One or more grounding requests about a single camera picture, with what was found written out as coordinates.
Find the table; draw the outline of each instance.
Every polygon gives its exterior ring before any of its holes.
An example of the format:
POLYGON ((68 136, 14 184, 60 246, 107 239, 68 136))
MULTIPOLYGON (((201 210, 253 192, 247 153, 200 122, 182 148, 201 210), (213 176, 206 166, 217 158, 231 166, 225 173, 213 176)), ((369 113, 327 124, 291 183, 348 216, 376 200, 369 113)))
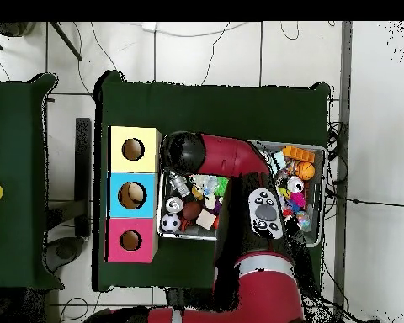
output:
MULTIPOLYGON (((325 83, 311 88, 184 86, 165 82, 126 82, 107 71, 95 86, 93 193, 93 289, 109 286, 209 288, 214 277, 212 241, 159 239, 151 264, 104 261, 108 126, 155 127, 163 135, 177 130, 248 140, 269 140, 326 147, 325 83)), ((322 244, 311 248, 320 285, 322 244)))

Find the black stand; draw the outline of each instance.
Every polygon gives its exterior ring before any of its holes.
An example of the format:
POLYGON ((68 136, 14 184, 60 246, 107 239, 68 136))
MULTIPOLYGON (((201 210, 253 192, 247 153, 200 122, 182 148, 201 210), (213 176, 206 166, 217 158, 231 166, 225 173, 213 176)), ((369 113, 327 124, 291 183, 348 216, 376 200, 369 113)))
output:
POLYGON ((91 120, 77 118, 75 137, 75 188, 71 202, 53 204, 46 212, 47 230, 75 219, 75 236, 90 235, 91 120))

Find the green table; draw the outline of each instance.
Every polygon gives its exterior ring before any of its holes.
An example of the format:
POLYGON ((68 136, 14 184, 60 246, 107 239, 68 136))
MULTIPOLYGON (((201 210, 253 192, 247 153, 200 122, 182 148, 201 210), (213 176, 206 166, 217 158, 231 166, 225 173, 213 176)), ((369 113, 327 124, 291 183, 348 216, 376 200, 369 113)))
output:
MULTIPOLYGON (((159 239, 151 264, 104 262, 108 126, 155 127, 163 135, 202 131, 249 140, 326 146, 329 86, 216 87, 126 82, 107 71, 96 84, 93 289, 115 286, 208 288, 214 242, 159 239)), ((322 244, 311 249, 320 284, 322 244)))
POLYGON ((0 82, 0 287, 62 289, 44 266, 45 137, 51 74, 0 82))

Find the white toy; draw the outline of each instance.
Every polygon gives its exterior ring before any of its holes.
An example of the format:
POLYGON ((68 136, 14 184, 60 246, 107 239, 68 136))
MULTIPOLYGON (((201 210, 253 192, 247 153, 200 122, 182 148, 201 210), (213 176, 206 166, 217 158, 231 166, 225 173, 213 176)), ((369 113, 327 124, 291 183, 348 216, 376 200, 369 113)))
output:
POLYGON ((161 227, 167 233, 175 233, 178 230, 181 221, 174 213, 165 214, 162 218, 161 227))

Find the brown ball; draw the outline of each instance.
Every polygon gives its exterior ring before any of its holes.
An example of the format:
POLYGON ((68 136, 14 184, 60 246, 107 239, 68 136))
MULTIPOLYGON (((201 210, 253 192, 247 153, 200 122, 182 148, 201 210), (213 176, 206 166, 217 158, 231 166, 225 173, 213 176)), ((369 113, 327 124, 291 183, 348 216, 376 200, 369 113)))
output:
POLYGON ((202 206, 198 202, 187 202, 183 207, 183 217, 186 220, 194 220, 199 217, 202 206))

